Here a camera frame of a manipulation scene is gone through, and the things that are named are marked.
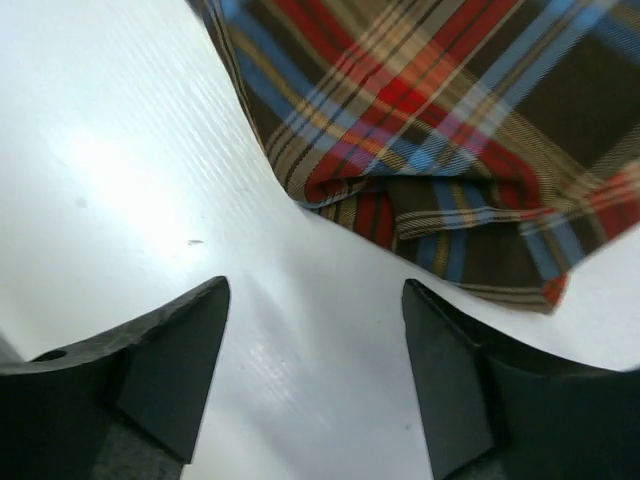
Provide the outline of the red plaid long sleeve shirt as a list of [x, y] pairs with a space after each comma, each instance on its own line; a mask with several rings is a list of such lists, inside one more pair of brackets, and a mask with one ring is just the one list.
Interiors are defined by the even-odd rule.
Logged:
[[555, 309], [639, 221], [635, 1], [194, 1], [300, 206], [483, 300]]

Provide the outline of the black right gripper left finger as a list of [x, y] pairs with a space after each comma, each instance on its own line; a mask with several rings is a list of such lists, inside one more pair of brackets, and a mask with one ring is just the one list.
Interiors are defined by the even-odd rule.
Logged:
[[224, 277], [1, 367], [5, 479], [177, 479], [193, 460], [230, 304]]

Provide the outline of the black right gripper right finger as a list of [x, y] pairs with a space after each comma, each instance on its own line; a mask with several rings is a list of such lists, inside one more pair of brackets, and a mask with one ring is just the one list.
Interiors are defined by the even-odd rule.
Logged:
[[635, 479], [639, 373], [527, 345], [406, 281], [402, 311], [436, 479]]

